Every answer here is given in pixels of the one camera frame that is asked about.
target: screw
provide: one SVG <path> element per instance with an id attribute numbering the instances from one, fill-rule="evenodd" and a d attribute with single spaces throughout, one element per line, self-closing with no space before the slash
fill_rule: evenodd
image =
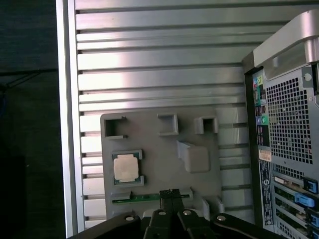
<path id="1" fill-rule="evenodd" d="M 219 221 L 224 221 L 224 220 L 226 220 L 226 218 L 225 218 L 224 216 L 218 216 L 218 217 L 217 217 L 217 220 L 219 220 Z"/>
<path id="2" fill-rule="evenodd" d="M 191 214 L 191 211 L 186 210 L 186 211 L 183 212 L 183 214 L 184 214 L 184 215 L 190 215 L 190 214 Z"/>
<path id="3" fill-rule="evenodd" d="M 125 220 L 126 220 L 126 221 L 133 221 L 133 220 L 134 220 L 134 217 L 128 216 L 128 217 L 125 218 Z"/>
<path id="4" fill-rule="evenodd" d="M 310 75 L 309 73 L 306 73 L 306 74 L 304 75 L 304 80 L 305 80 L 305 81 L 310 81 L 312 78 L 313 78 L 312 75 Z"/>

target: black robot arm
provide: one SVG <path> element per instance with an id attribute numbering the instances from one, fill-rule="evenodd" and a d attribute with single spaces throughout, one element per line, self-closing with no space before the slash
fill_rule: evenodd
<path id="1" fill-rule="evenodd" d="M 228 214 L 208 221 L 185 209 L 179 190 L 160 191 L 160 209 L 141 219 L 125 213 L 89 228 L 72 239 L 283 239 Z"/>

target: gray bracket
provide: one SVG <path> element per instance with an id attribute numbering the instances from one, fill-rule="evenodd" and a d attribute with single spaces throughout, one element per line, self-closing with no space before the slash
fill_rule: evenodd
<path id="1" fill-rule="evenodd" d="M 218 119 L 216 116 L 202 116 L 196 118 L 194 123 L 196 134 L 218 133 Z"/>
<path id="2" fill-rule="evenodd" d="M 124 193 L 112 193 L 111 194 L 111 201 L 117 201 L 117 200 L 128 200 L 131 196 L 131 191 L 124 192 Z"/>
<path id="3" fill-rule="evenodd" d="M 179 192 L 182 196 L 187 195 L 186 198 L 193 200 L 193 191 L 191 190 L 191 188 L 183 188 L 183 189 L 180 189 Z"/>
<path id="4" fill-rule="evenodd" d="M 120 120 L 126 120 L 126 117 L 101 118 L 104 122 L 101 124 L 101 134 L 108 140 L 127 138 L 127 135 L 117 135 L 118 123 Z"/>
<path id="5" fill-rule="evenodd" d="M 215 200 L 213 200 L 212 205 L 213 205 L 212 210 L 215 213 L 224 213 L 225 212 L 225 206 L 222 203 L 222 200 L 218 196 L 215 197 Z"/>
<path id="6" fill-rule="evenodd" d="M 178 157 L 184 161 L 187 172 L 202 173 L 210 171 L 210 160 L 206 147 L 177 141 L 177 150 Z"/>
<path id="7" fill-rule="evenodd" d="M 159 136 L 178 135 L 177 114 L 158 114 L 165 130 L 159 132 Z"/>

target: dark background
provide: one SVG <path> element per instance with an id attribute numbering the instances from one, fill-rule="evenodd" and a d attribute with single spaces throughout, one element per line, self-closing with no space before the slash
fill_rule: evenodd
<path id="1" fill-rule="evenodd" d="M 2 0 L 0 16 L 0 72 L 57 69 L 54 0 Z M 0 84 L 18 77 L 0 77 Z M 13 212 L 10 218 L 17 222 L 26 215 L 26 227 L 15 229 L 16 238 L 65 238 L 58 72 L 42 73 L 5 95 L 0 117 L 4 188 L 14 192 L 15 183 L 26 185 L 26 200 L 2 191 L 14 202 L 3 205 Z M 10 155 L 25 157 L 25 175 L 17 170 L 21 159 Z M 19 203 L 26 207 L 17 214 L 11 209 Z"/>

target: blue cable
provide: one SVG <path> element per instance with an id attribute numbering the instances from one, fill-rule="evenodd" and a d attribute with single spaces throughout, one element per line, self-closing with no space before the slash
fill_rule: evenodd
<path id="1" fill-rule="evenodd" d="M 2 96 L 2 107 L 0 109 L 0 117 L 3 116 L 4 111 L 5 111 L 5 97 Z"/>

